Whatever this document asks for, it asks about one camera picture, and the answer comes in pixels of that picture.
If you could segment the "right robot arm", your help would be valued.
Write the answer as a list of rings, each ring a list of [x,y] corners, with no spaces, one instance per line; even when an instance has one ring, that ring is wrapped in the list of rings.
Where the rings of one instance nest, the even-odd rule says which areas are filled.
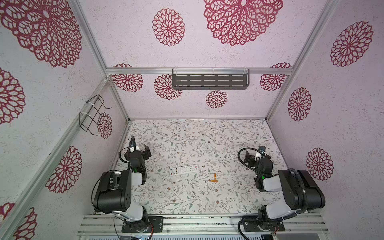
[[[260,192],[283,193],[281,199],[258,210],[256,222],[280,223],[326,205],[325,195],[308,171],[290,168],[273,175],[274,162],[266,154],[265,147],[240,149],[237,157],[244,167],[256,174],[255,186]]]

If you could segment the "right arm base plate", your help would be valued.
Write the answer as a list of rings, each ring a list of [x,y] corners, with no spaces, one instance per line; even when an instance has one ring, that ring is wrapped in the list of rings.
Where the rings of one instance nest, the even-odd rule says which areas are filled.
[[[283,232],[285,226],[282,221],[259,219],[257,216],[243,216],[240,226],[245,232]]]

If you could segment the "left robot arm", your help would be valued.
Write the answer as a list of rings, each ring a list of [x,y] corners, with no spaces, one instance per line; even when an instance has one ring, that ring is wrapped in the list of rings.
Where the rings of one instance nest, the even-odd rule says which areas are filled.
[[[145,207],[134,203],[132,187],[142,186],[147,181],[145,161],[152,156],[150,148],[145,145],[141,151],[136,144],[130,144],[121,162],[128,165],[123,171],[111,170],[102,173],[93,189],[93,208],[97,213],[114,214],[123,218],[126,224],[148,226],[149,217]]]

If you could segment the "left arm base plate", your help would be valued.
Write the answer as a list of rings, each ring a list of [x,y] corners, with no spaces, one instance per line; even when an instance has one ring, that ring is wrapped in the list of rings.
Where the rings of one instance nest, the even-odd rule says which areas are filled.
[[[136,222],[124,221],[122,233],[161,233],[163,231],[164,217],[147,217]]]

